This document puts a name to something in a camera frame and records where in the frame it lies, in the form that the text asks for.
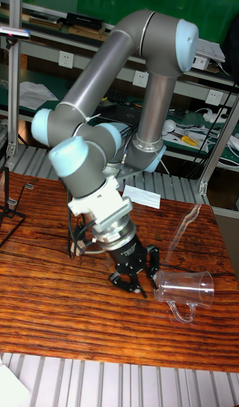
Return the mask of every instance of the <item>green wall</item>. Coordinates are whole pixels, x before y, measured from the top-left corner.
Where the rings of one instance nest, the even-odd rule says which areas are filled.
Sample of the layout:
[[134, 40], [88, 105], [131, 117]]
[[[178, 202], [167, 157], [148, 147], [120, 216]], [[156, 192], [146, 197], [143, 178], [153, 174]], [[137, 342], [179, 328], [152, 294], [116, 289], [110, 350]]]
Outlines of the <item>green wall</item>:
[[151, 9], [195, 23], [200, 38], [222, 43], [231, 20], [239, 13], [239, 0], [23, 0], [24, 3], [62, 12], [78, 12], [116, 24], [139, 9]]

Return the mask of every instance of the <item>metal floor grating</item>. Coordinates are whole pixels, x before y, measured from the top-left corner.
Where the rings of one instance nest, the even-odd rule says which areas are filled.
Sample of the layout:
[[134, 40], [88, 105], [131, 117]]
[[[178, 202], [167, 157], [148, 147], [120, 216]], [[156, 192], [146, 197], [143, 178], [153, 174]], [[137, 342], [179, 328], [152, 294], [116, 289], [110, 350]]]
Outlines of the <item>metal floor grating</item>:
[[[6, 164], [10, 171], [50, 180], [58, 180], [48, 159], [48, 151], [31, 146], [19, 145], [18, 152]], [[138, 189], [159, 193], [163, 199], [188, 203], [209, 204], [206, 196], [201, 196], [196, 181], [167, 174], [142, 172], [119, 182], [120, 190], [125, 184]]]
[[19, 407], [233, 407], [239, 374], [4, 353], [29, 389]]

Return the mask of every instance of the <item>white paper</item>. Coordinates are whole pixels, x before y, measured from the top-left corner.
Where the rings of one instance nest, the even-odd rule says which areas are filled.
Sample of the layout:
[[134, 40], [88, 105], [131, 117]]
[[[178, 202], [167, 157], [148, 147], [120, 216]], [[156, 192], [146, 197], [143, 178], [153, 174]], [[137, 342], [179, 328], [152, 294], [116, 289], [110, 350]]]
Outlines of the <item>white paper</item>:
[[29, 395], [29, 390], [6, 367], [0, 366], [0, 406], [18, 407]]
[[45, 85], [29, 81], [20, 83], [20, 106], [36, 110], [49, 100], [56, 101], [58, 98]]
[[225, 56], [219, 44], [199, 38], [197, 44], [197, 53], [204, 57], [216, 59], [220, 62], [225, 62]]
[[157, 193], [152, 193], [147, 190], [137, 189], [136, 187], [125, 186], [123, 197], [129, 197], [132, 202], [139, 203], [151, 208], [159, 209], [161, 196]]

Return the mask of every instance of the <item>robotic arm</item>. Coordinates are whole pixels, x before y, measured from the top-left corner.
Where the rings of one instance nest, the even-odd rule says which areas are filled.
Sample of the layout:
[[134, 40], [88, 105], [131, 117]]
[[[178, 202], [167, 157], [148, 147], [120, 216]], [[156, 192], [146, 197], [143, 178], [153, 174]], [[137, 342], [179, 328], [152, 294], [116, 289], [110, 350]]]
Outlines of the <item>robotic arm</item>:
[[[115, 26], [56, 109], [39, 111], [32, 123], [33, 137], [53, 147], [52, 165], [73, 196], [68, 206], [75, 216], [86, 214], [95, 238], [116, 263], [110, 280], [128, 292], [145, 295], [137, 274], [144, 269], [153, 283], [159, 253], [154, 246], [141, 245], [129, 217], [131, 201], [121, 198], [116, 178], [103, 172], [121, 146], [119, 131], [107, 123], [96, 127], [87, 123], [128, 57], [133, 53], [144, 57], [149, 81], [126, 163], [153, 172], [164, 152], [161, 132], [175, 82], [190, 69], [197, 40], [197, 27], [182, 19], [148, 10], [132, 13]], [[130, 282], [124, 282], [121, 274], [129, 275]]]

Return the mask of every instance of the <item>yellow tool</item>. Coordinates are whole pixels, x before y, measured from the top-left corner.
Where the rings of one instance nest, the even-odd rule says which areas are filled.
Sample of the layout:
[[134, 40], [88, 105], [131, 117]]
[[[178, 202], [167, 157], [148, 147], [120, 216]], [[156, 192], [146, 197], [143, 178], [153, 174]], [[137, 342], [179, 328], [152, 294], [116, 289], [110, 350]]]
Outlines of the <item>yellow tool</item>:
[[172, 133], [172, 134], [176, 135], [176, 137], [178, 137], [181, 141], [184, 141], [185, 143], [190, 144], [191, 146], [197, 146], [198, 141], [191, 139], [187, 135], [181, 135], [181, 134], [177, 134], [177, 133]]

